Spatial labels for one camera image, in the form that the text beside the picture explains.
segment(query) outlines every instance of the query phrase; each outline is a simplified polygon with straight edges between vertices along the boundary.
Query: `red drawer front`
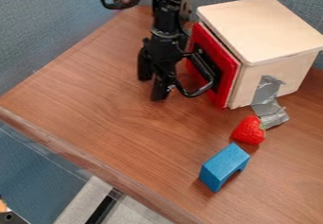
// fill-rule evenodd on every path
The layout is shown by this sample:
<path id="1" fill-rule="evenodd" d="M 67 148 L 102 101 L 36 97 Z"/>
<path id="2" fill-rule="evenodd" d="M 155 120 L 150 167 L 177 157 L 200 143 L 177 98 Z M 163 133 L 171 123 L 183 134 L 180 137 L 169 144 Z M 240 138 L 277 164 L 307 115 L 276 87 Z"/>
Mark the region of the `red drawer front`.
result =
<path id="1" fill-rule="evenodd" d="M 233 87 L 233 83 L 238 74 L 240 63 L 224 49 L 224 46 L 204 27 L 201 23 L 193 26 L 193 34 L 190 41 L 190 51 L 193 51 L 195 45 L 203 49 L 208 57 L 220 69 L 222 76 L 218 87 L 209 90 L 207 95 L 219 108 L 227 107 L 228 99 Z M 205 79 L 197 72 L 192 63 L 187 61 L 187 70 L 193 74 L 201 85 L 206 83 Z"/>

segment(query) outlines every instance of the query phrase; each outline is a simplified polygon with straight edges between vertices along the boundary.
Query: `blue rectangular block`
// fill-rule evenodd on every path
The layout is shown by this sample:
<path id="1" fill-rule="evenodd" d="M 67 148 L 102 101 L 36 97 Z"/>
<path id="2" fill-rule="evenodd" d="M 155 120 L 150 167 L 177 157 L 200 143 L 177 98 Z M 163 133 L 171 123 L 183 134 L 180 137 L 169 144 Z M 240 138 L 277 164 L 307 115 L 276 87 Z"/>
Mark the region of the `blue rectangular block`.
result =
<path id="1" fill-rule="evenodd" d="M 202 165 L 198 178 L 217 192 L 234 172 L 245 169 L 249 159 L 246 152 L 231 143 Z"/>

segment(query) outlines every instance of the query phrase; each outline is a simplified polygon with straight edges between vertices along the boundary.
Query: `table edge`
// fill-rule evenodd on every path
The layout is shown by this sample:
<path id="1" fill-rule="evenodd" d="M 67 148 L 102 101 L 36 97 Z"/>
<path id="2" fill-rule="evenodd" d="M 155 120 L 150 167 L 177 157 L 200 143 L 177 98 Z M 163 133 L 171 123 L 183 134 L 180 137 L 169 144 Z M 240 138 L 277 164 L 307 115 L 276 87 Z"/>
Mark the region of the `table edge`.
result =
<path id="1" fill-rule="evenodd" d="M 0 106 L 0 120 L 15 128 L 23 135 L 48 147 L 68 161 L 89 170 L 103 181 L 140 201 L 151 210 L 176 223 L 202 223 L 195 216 L 179 208 L 175 203 L 146 188 L 134 179 L 117 171 L 113 167 L 78 149 L 72 144 L 35 126 L 19 115 Z"/>

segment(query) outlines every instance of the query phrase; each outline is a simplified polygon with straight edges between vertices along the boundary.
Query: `floor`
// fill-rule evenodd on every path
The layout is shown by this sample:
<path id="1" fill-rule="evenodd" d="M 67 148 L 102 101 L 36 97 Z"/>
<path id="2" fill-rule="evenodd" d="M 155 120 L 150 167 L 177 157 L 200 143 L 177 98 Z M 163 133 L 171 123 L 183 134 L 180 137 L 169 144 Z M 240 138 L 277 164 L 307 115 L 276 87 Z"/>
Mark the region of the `floor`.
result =
<path id="1" fill-rule="evenodd" d="M 0 152 L 0 195 L 30 223 L 53 223 L 90 177 L 3 123 Z"/>
<path id="2" fill-rule="evenodd" d="M 97 177 L 91 177 L 70 205 L 61 213 L 55 224 L 87 223 L 97 206 L 107 196 L 117 200 L 102 224 L 171 224 L 169 220 L 149 210 L 143 204 L 127 196 L 118 198 L 112 193 L 112 186 Z"/>

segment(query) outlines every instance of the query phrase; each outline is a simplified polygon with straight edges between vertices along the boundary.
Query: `red object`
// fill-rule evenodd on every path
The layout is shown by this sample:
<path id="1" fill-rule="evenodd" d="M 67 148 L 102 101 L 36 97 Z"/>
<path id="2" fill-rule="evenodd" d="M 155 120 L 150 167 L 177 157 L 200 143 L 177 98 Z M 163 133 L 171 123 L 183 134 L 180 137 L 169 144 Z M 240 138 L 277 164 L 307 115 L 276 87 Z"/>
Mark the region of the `red object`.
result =
<path id="1" fill-rule="evenodd" d="M 256 115 L 247 116 L 233 131 L 232 138 L 246 144 L 260 144 L 265 138 L 261 119 Z"/>
<path id="2" fill-rule="evenodd" d="M 209 90 L 207 92 L 210 99 L 219 108 L 227 107 L 233 82 L 238 74 L 239 63 L 224 49 L 213 34 L 201 23 L 195 23 L 193 26 L 193 34 L 190 43 L 190 51 L 193 51 L 194 45 L 197 43 L 214 61 L 214 63 L 222 71 L 221 81 L 218 90 L 215 92 Z M 188 60 L 186 64 L 187 70 L 192 73 L 201 85 L 204 85 L 205 79 L 197 72 L 192 63 Z"/>

